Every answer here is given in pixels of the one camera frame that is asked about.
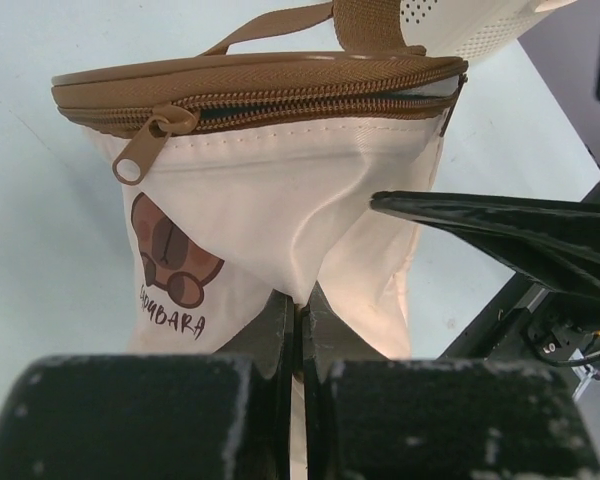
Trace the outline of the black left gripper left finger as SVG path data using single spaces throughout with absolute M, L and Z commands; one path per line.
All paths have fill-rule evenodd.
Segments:
M 0 413 L 0 479 L 286 479 L 294 304 L 210 355 L 49 356 Z

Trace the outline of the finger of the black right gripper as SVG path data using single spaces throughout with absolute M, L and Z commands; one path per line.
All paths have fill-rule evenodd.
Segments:
M 600 302 L 599 263 L 515 237 L 451 225 L 430 227 L 453 234 L 548 290 Z
M 536 241 L 600 243 L 600 204 L 436 192 L 378 192 L 372 210 L 438 227 L 460 227 Z

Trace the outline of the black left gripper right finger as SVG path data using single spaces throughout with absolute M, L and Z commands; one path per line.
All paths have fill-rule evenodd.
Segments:
M 552 370 L 385 358 L 320 288 L 302 336 L 312 479 L 600 479 L 590 435 Z

